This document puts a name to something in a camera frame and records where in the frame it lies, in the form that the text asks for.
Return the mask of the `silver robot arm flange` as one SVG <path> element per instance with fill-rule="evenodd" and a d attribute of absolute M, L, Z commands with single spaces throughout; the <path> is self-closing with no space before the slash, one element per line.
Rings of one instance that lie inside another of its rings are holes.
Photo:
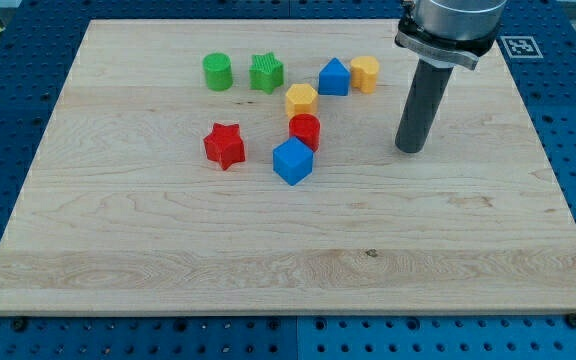
<path fill-rule="evenodd" d="M 410 0 L 394 43 L 437 68 L 476 68 L 500 28 L 506 0 Z"/>

